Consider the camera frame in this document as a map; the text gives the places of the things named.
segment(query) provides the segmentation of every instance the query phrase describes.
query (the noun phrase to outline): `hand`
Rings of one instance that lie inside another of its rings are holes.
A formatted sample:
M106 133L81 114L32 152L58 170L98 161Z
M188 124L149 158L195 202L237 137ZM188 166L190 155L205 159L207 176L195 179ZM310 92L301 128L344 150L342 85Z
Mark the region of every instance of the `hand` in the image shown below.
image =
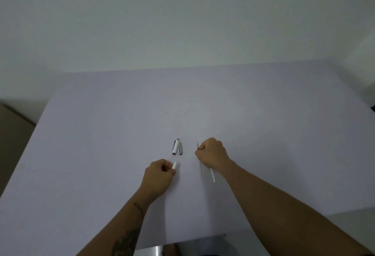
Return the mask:
M144 171L140 190L146 192L152 202L160 197L172 182L176 170L172 163L165 159L154 161Z
M195 151L195 155L204 165L219 172L231 162L222 142L213 137L205 140Z

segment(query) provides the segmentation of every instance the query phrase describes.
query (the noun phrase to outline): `forearm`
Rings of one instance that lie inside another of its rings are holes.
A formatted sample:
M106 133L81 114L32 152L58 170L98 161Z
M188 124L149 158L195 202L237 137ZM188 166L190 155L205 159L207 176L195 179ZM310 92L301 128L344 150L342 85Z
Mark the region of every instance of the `forearm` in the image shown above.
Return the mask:
M236 163L231 161L221 173L271 255L371 253L320 213Z
M148 192L138 189L113 219L77 256L110 256L125 251L129 255L133 255L144 215L152 201L153 199Z

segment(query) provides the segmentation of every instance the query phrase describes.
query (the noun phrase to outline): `wrist tattoo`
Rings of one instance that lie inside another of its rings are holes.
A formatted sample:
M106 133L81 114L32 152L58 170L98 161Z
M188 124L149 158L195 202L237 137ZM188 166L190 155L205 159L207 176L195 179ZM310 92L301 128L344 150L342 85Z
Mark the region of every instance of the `wrist tattoo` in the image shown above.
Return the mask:
M134 202L134 206L140 211L142 219L144 219L144 213L143 213L143 209L141 208L141 206L138 205L136 202Z
M132 256L134 254L140 232L140 227L134 230L128 230L124 237L116 240L112 247L111 256Z

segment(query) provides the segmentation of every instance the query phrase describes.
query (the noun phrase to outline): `person's right arm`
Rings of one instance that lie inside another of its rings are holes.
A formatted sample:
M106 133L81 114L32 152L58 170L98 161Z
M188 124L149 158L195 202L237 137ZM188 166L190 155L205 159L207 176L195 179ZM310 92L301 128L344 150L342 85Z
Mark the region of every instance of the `person's right arm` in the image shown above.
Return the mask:
M210 138L195 152L226 179L247 220L271 255L372 254L326 217L232 161L223 144Z

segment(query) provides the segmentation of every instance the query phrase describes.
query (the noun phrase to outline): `person's right hand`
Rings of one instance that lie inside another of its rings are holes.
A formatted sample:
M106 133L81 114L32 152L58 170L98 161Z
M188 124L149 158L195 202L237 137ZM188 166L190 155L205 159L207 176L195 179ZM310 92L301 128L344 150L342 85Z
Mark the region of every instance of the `person's right hand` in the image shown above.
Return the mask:
M222 142L213 137L205 140L195 151L195 155L204 165L219 172L231 162Z

